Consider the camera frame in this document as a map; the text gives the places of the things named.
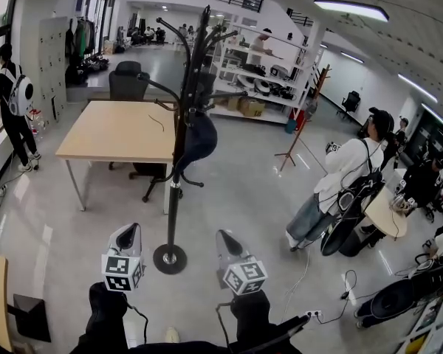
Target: power strip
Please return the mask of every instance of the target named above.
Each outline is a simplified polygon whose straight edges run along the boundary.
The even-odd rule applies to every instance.
[[[321,310],[306,310],[305,314],[308,317],[322,316],[322,311]]]

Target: ceiling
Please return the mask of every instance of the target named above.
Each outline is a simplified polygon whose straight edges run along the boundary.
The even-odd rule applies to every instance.
[[[274,0],[284,8],[324,21],[390,73],[402,73],[439,103],[423,97],[443,116],[443,0],[348,0],[382,7],[388,23],[357,15],[326,12],[314,0]]]

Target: gray floor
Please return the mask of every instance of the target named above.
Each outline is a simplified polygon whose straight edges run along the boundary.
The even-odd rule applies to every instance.
[[[81,107],[69,105],[61,122],[45,133],[38,143],[43,155],[40,170],[10,183],[0,209],[0,254],[9,260],[8,300],[16,293],[42,297],[47,303],[52,343],[33,342],[38,352],[64,354],[76,345],[90,315],[88,290],[93,282],[100,281],[100,256],[109,235],[132,222],[141,224],[148,267],[129,301],[150,320],[149,342],[163,340],[166,328],[172,326],[183,341],[224,343],[215,307],[229,301],[230,292],[220,290],[216,279],[214,239],[218,229],[234,231],[263,261],[269,274],[264,290],[271,302],[270,318],[279,323],[288,299],[286,292],[302,275],[308,256],[304,251],[288,250],[285,226],[324,175],[326,143],[345,142],[353,137],[357,126],[340,122],[334,108],[321,101],[301,135],[302,142],[295,147],[297,167],[288,164],[279,173],[281,160],[274,153],[287,150],[292,135],[279,125],[214,118],[219,146],[212,156],[186,172],[206,186],[184,185],[185,196],[179,206],[176,242],[188,255],[188,267],[181,274],[166,276],[152,263],[155,248],[166,241],[168,219],[162,214],[161,186],[156,187],[151,202],[144,204],[141,197],[149,179],[130,181],[128,164],[110,172],[106,163],[94,163],[88,209],[78,210],[69,176],[54,153]],[[73,164],[80,183],[86,164]],[[15,166],[16,162],[4,179],[12,178]],[[423,242],[442,221],[437,216],[430,225],[417,211],[409,217],[406,237],[396,242],[385,238],[374,250],[365,249],[355,258],[341,254],[323,257],[319,243],[310,246],[309,269],[286,317],[306,310],[322,310],[325,320],[338,317],[344,306],[340,301],[343,278],[349,269],[357,273],[357,287],[351,297],[383,288],[399,279],[395,272],[413,264]],[[312,320],[292,343],[302,353],[392,353],[394,340],[414,319],[409,312],[369,330],[357,330],[353,310],[349,305],[340,320],[327,325]],[[235,319],[228,310],[222,310],[222,316],[234,341]],[[142,343],[144,321],[129,311],[125,325],[130,344]],[[14,327],[13,337],[25,340]]]

